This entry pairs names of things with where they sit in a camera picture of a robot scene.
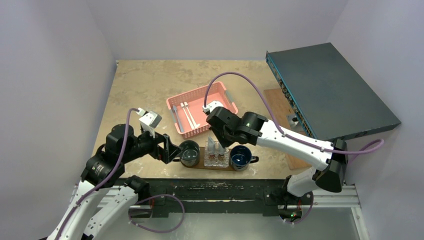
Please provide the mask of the white red-capped toothpaste tube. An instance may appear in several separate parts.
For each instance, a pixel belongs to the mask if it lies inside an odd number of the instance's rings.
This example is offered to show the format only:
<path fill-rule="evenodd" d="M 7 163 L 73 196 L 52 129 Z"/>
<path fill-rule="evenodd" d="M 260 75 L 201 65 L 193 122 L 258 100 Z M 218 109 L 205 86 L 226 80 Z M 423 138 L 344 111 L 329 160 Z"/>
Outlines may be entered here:
<path fill-rule="evenodd" d="M 205 157 L 213 159 L 216 156 L 216 143 L 211 136 L 207 138 L 207 145 L 205 147 Z"/>

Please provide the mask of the dark green enamel mug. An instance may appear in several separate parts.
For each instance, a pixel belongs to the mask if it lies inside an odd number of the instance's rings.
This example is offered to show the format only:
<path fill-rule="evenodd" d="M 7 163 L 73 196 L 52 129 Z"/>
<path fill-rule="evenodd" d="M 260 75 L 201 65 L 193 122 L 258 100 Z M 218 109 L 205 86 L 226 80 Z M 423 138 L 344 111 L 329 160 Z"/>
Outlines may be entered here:
<path fill-rule="evenodd" d="M 178 159 L 174 159 L 174 162 L 181 162 L 186 167 L 194 167 L 200 162 L 200 146 L 193 140 L 183 141 L 179 147 L 181 152 L 178 155 Z"/>

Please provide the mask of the clear plastic holder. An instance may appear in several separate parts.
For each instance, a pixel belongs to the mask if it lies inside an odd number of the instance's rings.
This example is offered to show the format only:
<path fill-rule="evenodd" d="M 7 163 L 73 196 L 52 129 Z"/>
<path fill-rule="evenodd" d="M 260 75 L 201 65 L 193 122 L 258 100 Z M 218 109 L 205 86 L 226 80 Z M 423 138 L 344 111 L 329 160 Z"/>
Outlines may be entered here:
<path fill-rule="evenodd" d="M 224 157 L 216 157 L 215 158 L 206 158 L 205 157 L 205 149 L 206 149 L 207 141 L 204 145 L 204 154 L 203 154 L 203 165 L 206 168 L 218 168 L 218 169 L 224 169 L 228 168 L 230 166 L 230 148 L 226 148 L 226 154 Z"/>

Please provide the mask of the blue enamel mug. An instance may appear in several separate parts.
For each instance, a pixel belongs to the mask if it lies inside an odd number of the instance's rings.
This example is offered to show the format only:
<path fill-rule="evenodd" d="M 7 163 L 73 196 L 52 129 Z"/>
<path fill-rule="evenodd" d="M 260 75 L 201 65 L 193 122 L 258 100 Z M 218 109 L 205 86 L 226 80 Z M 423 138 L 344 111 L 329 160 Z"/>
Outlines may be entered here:
<path fill-rule="evenodd" d="M 259 157 L 254 156 L 245 145 L 237 145 L 229 153 L 229 163 L 238 172 L 246 170 L 249 164 L 257 163 L 259 160 Z"/>

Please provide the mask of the oval wooden tray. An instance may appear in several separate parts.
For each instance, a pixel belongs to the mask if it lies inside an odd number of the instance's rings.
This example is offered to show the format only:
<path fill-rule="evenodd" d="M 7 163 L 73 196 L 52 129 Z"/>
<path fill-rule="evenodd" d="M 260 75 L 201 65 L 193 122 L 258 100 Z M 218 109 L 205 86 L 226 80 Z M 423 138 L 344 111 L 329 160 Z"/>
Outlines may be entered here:
<path fill-rule="evenodd" d="M 206 168 L 204 166 L 204 147 L 201 146 L 200 147 L 200 161 L 197 165 L 193 166 L 193 167 L 187 167 L 187 168 L 192 168 L 192 169 L 203 169 L 203 170 L 216 170 L 216 171 L 231 171 L 231 172 L 235 172 L 235 170 L 231 167 L 231 165 L 229 164 L 229 167 L 226 168 Z"/>

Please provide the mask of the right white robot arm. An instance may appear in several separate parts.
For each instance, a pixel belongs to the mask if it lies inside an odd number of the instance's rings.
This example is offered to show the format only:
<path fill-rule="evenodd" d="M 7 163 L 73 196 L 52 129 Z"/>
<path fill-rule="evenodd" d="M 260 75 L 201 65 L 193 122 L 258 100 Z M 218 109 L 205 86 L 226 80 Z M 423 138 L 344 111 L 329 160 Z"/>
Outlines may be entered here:
<path fill-rule="evenodd" d="M 250 144 L 279 150 L 309 163 L 311 167 L 286 178 L 280 196 L 288 204 L 315 189 L 340 193 L 346 173 L 347 158 L 338 153 L 346 143 L 317 140 L 277 125 L 254 112 L 238 117 L 225 107 L 205 107 L 206 122 L 219 143 Z"/>

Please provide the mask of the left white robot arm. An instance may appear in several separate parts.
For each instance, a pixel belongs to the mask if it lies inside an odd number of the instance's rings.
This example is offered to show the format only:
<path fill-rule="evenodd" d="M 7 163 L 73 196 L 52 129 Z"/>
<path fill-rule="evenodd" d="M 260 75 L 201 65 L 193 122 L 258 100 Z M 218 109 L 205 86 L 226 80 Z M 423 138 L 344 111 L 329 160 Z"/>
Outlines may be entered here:
<path fill-rule="evenodd" d="M 125 172 L 125 164 L 150 155 L 165 164 L 175 161 L 182 149 L 166 134 L 152 137 L 148 131 L 135 136 L 130 126 L 115 125 L 85 165 L 76 193 L 62 220 L 47 237 L 49 240 L 99 240 L 107 228 L 130 206 L 152 201 L 150 184 L 131 176 L 107 204 L 98 205 Z"/>

